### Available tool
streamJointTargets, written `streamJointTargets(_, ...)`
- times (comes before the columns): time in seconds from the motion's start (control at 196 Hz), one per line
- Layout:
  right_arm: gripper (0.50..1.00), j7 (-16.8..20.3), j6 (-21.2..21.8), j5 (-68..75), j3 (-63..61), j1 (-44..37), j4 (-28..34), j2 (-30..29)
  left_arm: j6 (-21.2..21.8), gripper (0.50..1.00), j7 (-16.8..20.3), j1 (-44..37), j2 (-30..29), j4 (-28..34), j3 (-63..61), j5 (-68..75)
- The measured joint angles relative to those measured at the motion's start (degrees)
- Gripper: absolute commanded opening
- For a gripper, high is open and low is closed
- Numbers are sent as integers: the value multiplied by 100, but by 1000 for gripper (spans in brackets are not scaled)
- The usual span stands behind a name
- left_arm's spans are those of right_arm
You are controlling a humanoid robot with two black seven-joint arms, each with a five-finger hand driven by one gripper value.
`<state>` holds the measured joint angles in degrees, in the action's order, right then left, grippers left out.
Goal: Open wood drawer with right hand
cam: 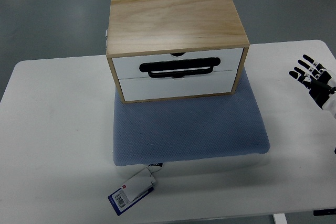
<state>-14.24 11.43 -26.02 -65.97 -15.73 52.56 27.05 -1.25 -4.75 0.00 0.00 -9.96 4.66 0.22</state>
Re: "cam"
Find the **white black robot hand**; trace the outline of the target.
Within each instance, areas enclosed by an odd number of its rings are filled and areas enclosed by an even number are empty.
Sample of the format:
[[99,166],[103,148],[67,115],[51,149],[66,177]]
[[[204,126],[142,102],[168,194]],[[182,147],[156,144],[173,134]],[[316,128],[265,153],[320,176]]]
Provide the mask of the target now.
[[310,56],[304,54],[302,57],[298,64],[304,70],[294,67],[289,75],[309,90],[309,95],[319,108],[329,111],[335,118],[335,74]]

